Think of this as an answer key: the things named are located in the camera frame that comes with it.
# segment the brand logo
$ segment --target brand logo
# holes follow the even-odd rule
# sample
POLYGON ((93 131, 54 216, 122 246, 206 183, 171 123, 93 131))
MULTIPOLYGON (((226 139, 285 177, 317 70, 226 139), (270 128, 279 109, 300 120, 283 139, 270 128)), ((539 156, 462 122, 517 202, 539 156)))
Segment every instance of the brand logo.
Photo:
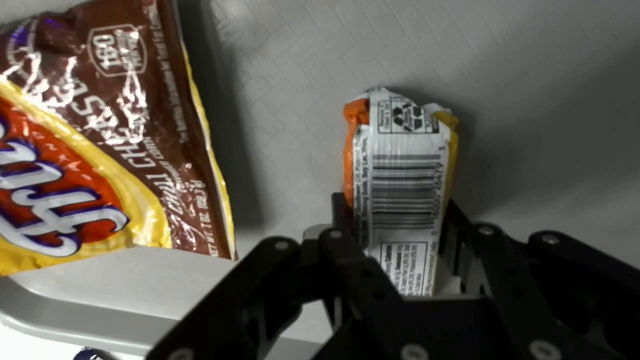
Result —
POLYGON ((52 257, 122 230, 129 219, 108 182, 24 114, 0 112, 0 236, 52 257))
POLYGON ((87 48, 95 68, 108 78, 142 74, 147 69, 147 47, 131 24, 92 29, 87 48))

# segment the snack bag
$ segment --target snack bag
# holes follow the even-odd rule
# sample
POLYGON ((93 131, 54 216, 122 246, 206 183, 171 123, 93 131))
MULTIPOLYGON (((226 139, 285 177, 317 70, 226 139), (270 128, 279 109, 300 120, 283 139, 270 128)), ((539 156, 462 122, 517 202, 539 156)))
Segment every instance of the snack bag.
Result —
POLYGON ((0 275, 136 245, 235 259, 171 0, 0 27, 0 275))
POLYGON ((355 236, 403 295, 432 295, 458 119, 375 88, 345 105, 344 193, 355 236))

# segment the snack wrapper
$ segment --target snack wrapper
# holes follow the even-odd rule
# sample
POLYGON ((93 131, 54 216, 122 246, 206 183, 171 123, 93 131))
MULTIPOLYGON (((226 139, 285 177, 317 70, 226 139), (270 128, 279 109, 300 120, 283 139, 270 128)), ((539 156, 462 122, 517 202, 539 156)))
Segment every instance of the snack wrapper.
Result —
POLYGON ((402 295, 432 295, 459 120, 384 88, 344 107, 344 193, 355 237, 402 295))
POLYGON ((235 259, 171 0, 0 26, 0 275, 137 245, 235 259))

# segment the bolt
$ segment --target bolt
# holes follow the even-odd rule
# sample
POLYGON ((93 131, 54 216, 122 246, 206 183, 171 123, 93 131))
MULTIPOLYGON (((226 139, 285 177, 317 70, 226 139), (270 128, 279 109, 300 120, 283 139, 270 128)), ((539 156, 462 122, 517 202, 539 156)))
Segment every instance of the bolt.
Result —
POLYGON ((278 241, 276 243, 276 250, 287 250, 288 248, 289 248, 289 243, 287 243, 284 240, 278 241))
POLYGON ((481 226, 478 231, 482 234, 482 235, 493 235, 493 229, 489 226, 481 226))
POLYGON ((194 360, 195 354, 188 347, 179 348, 172 352, 166 360, 194 360))
POLYGON ((547 243, 549 245, 555 245, 555 244, 560 242, 560 240, 558 240, 557 236, 552 235, 552 234, 544 234, 542 236, 542 241, 544 241, 545 243, 547 243))
POLYGON ((402 360, 429 360, 429 353, 418 344, 407 344, 400 352, 402 360))
POLYGON ((331 230, 329 232, 329 237, 331 239, 341 239, 342 238, 342 231, 340 231, 340 230, 331 230))
POLYGON ((529 345, 529 351, 536 360, 562 360, 558 348, 545 340, 534 340, 529 345))

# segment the brown chip bag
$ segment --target brown chip bag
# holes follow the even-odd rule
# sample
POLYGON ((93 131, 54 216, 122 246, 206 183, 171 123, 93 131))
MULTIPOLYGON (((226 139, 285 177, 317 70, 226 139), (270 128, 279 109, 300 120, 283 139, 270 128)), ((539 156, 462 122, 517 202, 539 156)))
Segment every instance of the brown chip bag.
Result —
POLYGON ((235 259, 171 0, 0 27, 0 275, 134 245, 235 259))

